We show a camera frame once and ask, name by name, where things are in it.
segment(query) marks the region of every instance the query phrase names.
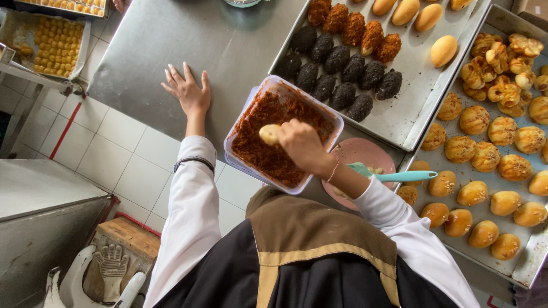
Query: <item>tile floor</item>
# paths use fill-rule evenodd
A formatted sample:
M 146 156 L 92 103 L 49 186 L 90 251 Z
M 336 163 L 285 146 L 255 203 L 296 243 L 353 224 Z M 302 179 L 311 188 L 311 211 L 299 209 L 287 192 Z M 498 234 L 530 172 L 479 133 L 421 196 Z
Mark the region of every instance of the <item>tile floor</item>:
M 108 21 L 92 23 L 81 78 L 91 80 L 122 18 L 123 14 L 113 11 Z M 0 110 L 18 114 L 32 103 L 35 88 L 32 82 L 7 76 L 0 84 Z M 92 98 L 73 94 L 65 97 L 52 89 L 44 91 L 48 91 L 45 101 L 30 120 L 31 126 L 22 133 L 22 143 L 14 148 L 18 158 L 48 159 L 81 102 L 54 161 L 113 192 L 121 200 L 119 211 L 161 232 L 168 215 L 169 185 L 179 141 Z M 215 183 L 219 190 L 219 224 L 224 235 L 244 220 L 247 202 L 262 183 L 220 161 L 216 162 Z M 482 307 L 513 307 L 496 298 L 489 306 L 490 295 L 472 289 Z M 134 307 L 140 307 L 142 302 L 142 296 L 138 296 Z

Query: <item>pink plate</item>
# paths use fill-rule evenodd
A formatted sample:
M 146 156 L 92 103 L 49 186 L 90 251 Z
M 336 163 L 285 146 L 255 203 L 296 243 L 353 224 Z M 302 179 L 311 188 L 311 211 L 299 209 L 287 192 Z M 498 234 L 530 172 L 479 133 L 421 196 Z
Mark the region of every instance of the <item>pink plate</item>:
M 336 155 L 341 164 L 349 163 L 363 163 L 367 167 L 374 169 L 382 168 L 382 174 L 394 173 L 396 167 L 392 157 L 388 155 L 383 149 L 373 142 L 362 138 L 349 138 L 337 145 L 332 151 L 332 155 Z M 333 191 L 333 185 L 322 180 L 323 189 L 337 202 L 345 207 L 358 210 L 356 205 L 351 201 L 344 199 L 341 196 L 337 196 Z M 385 182 L 384 185 L 388 188 L 392 187 L 393 182 Z

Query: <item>wooden board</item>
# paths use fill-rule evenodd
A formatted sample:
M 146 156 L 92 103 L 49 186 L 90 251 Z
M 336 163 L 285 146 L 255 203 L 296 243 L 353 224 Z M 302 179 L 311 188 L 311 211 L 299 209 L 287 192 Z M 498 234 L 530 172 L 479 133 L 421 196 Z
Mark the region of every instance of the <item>wooden board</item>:
M 143 272 L 147 276 L 150 274 L 158 257 L 159 237 L 125 217 L 102 223 L 95 230 L 97 232 L 92 245 L 97 247 L 97 251 L 100 251 L 103 246 L 116 244 L 123 247 L 122 254 L 129 256 L 128 270 L 122 279 L 120 293 L 135 273 Z M 102 301 L 105 284 L 95 259 L 89 263 L 82 287 L 90 299 L 97 303 Z

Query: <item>oven mitt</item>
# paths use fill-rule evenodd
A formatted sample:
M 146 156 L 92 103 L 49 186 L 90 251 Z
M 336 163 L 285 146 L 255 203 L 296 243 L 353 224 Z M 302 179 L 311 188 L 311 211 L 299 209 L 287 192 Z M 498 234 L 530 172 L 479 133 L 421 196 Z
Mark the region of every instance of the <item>oven mitt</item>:
M 104 246 L 101 252 L 93 253 L 93 258 L 99 263 L 99 270 L 105 281 L 103 302 L 117 301 L 120 297 L 120 283 L 128 270 L 129 256 L 122 256 L 122 246 L 110 244 Z

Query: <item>white sleeve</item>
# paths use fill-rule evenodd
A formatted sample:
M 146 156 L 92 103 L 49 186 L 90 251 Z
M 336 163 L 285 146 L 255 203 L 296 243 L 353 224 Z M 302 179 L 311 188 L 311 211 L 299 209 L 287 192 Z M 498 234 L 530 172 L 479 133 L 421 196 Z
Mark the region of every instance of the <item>white sleeve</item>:
M 181 143 L 178 160 L 204 159 L 214 168 L 217 152 L 201 136 L 188 136 Z M 221 239 L 219 193 L 213 172 L 202 161 L 181 162 L 169 191 L 158 258 L 152 271 L 144 308 L 153 307 Z
M 375 176 L 355 204 L 369 223 L 396 242 L 398 255 L 415 273 L 438 287 L 459 307 L 480 307 L 455 260 L 430 232 L 428 218 L 419 218 Z

